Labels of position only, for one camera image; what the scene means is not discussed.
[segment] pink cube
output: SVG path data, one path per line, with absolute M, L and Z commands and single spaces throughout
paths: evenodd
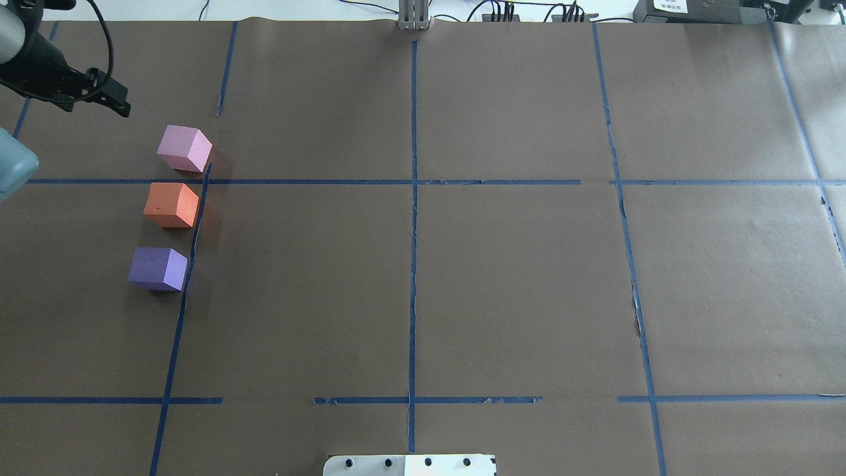
M 158 154 L 176 170 L 202 172 L 211 151 L 212 143 L 199 129 L 169 125 L 164 131 Z

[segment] black cable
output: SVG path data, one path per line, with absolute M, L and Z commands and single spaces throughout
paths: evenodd
M 200 21 L 200 20 L 202 20 L 202 19 L 203 19 L 203 14 L 206 12 L 206 8 L 209 8 L 209 2 L 210 2 L 210 1 L 211 1 L 211 0 L 206 0 L 206 4 L 205 4 L 205 5 L 203 5 L 203 9 L 202 9 L 202 10 L 200 10 L 200 17 L 197 19 L 197 21 Z
M 576 9 L 577 9 L 578 7 L 579 7 L 579 5 L 578 5 L 578 4 L 576 4 L 576 2 L 573 2 L 573 4 L 572 4 L 572 5 L 570 5 L 570 8 L 567 10 L 567 13 L 564 15 L 564 18 L 563 18 L 563 19 L 561 19 L 561 21 L 566 21 L 567 23 L 572 22 L 572 21 L 573 21 L 573 17 L 574 17 L 574 15 L 575 15 L 575 13 L 576 13 Z
M 482 5 L 484 5 L 485 3 L 488 3 L 488 2 L 490 2 L 492 4 L 491 5 L 491 15 L 493 15 L 493 4 L 496 3 L 496 2 L 494 0 L 482 0 L 481 2 L 478 2 L 476 4 L 476 6 L 473 7 L 472 10 L 470 10 L 470 14 L 467 15 L 467 21 L 470 21 L 473 18 L 473 14 L 476 13 L 476 10 L 478 10 Z
M 460 22 L 460 21 L 461 21 L 460 19 L 457 19 L 457 18 L 453 17 L 452 15 L 447 15 L 447 14 L 439 14 L 439 15 L 435 15 L 435 16 L 433 16 L 432 18 L 439 18 L 439 17 L 443 17 L 443 18 L 451 18 L 451 19 L 454 19 L 455 21 L 458 21 L 458 22 Z
M 352 4 L 352 5 L 366 5 L 366 6 L 368 6 L 368 7 L 381 8 L 381 9 L 383 9 L 383 10 L 386 10 L 386 11 L 388 11 L 388 12 L 391 12 L 392 14 L 397 14 L 397 15 L 399 15 L 399 12 L 398 12 L 397 10 L 391 10 L 391 9 L 390 9 L 390 8 L 388 8 L 388 7 L 383 7 L 382 5 L 376 5 L 375 3 L 351 2 L 350 0 L 338 0 L 338 1 L 339 1 L 339 2 L 341 2 L 341 3 L 350 3 L 350 4 Z
M 547 16 L 543 17 L 543 23 L 546 23 L 546 22 L 547 22 L 547 20 L 549 19 L 549 15 L 551 15 L 551 14 L 552 14 L 552 11 L 553 11 L 556 7 L 561 7 L 561 9 L 563 10 L 562 15 L 564 15 L 564 14 L 566 14 L 566 13 L 567 13 L 567 5 L 564 5 L 563 3 L 556 3 L 556 4 L 552 5 L 552 6 L 549 8 L 549 11 L 547 12 Z
M 482 0 L 481 2 L 477 3 L 475 5 L 475 7 L 473 7 L 472 10 L 470 10 L 470 14 L 467 15 L 467 21 L 472 20 L 473 14 L 476 13 L 476 10 L 478 10 L 485 3 L 491 2 L 491 3 L 497 3 L 497 5 L 498 5 L 498 2 L 501 2 L 501 1 L 503 1 L 503 0 Z M 542 7 L 557 7 L 558 5 L 561 5 L 561 3 L 540 3 L 540 2 L 520 2 L 520 1 L 512 2 L 511 0 L 508 0 L 505 3 L 512 3 L 512 4 L 517 4 L 517 5 L 540 5 Z M 582 7 L 579 7 L 579 9 L 582 12 L 584 12 L 584 9 L 582 9 Z
M 103 29 L 103 35 L 106 36 L 106 45 L 108 46 L 108 71 L 106 72 L 106 78 L 103 80 L 102 83 L 100 83 L 99 86 L 95 87 L 94 89 L 89 91 L 88 94 L 85 94 L 84 96 L 75 97 L 73 99 L 53 99 L 51 97 L 44 97 L 44 96 L 39 96 L 37 94 L 32 94 L 31 92 L 23 90 L 23 89 L 17 87 L 16 85 L 8 83 L 5 80 L 0 80 L 0 84 L 2 84 L 3 86 L 6 86 L 7 88 L 11 89 L 12 91 L 17 92 L 18 94 L 20 94 L 24 97 L 30 97 L 32 99 L 37 99 L 39 101 L 44 101 L 44 102 L 51 102 L 53 104 L 70 104 L 70 103 L 73 103 L 73 102 L 88 101 L 89 99 L 93 98 L 94 96 L 97 96 L 98 94 L 100 94 L 100 92 L 103 90 L 103 87 L 106 85 L 106 83 L 108 83 L 109 80 L 112 79 L 112 72 L 114 70 L 114 46 L 112 44 L 112 36 L 109 35 L 108 28 L 106 27 L 106 20 L 103 19 L 103 14 L 100 13 L 100 9 L 97 7 L 97 4 L 94 3 L 94 0 L 88 0 L 88 3 L 91 4 L 91 7 L 94 9 L 94 14 L 97 15 L 97 20 L 100 21 L 100 26 Z
M 599 23 L 599 22 L 601 22 L 601 21 L 611 21 L 611 20 L 613 20 L 613 19 L 624 19 L 624 20 L 626 20 L 626 21 L 630 21 L 630 22 L 632 22 L 632 23 L 637 23 L 637 22 L 636 22 L 636 21 L 634 21 L 633 19 L 631 19 L 631 18 L 625 18 L 625 17 L 612 17 L 612 18 L 603 18 L 603 19 L 592 19 L 592 20 L 591 20 L 591 23 Z

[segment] gray cylinder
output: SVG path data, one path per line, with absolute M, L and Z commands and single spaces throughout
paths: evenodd
M 0 5 L 0 64 L 8 63 L 24 47 L 26 29 L 20 19 Z

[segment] white wall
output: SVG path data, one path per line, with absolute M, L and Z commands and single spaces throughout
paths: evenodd
M 397 0 L 362 0 L 397 9 Z M 459 19 L 467 19 L 470 10 L 478 0 L 432 0 L 430 13 L 451 14 Z M 77 0 L 77 7 L 70 12 L 47 11 L 45 20 L 84 19 L 94 20 L 91 6 L 86 0 Z M 103 16 L 109 20 L 196 20 L 206 0 L 99 0 L 97 6 Z M 605 17 L 630 17 L 637 0 L 580 0 L 588 13 L 599 13 Z M 831 12 L 820 10 L 814 2 L 811 14 L 803 17 L 806 24 L 835 24 L 839 17 Z M 517 5 L 515 13 L 523 21 L 541 21 L 548 7 Z M 490 7 L 482 7 L 475 18 L 481 19 L 481 13 L 490 12 Z M 203 19 L 234 20 L 252 16 L 268 19 L 395 19 L 396 15 L 378 8 L 348 5 L 338 0 L 210 0 L 209 8 Z

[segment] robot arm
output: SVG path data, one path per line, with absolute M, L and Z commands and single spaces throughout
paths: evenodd
M 38 32 L 44 8 L 70 10 L 76 0 L 9 0 L 0 7 L 0 84 L 23 97 L 52 102 L 71 112 L 76 102 L 97 102 L 129 117 L 126 87 L 112 78 L 112 41 L 99 9 L 109 47 L 109 71 L 85 73 L 68 66 L 56 45 Z

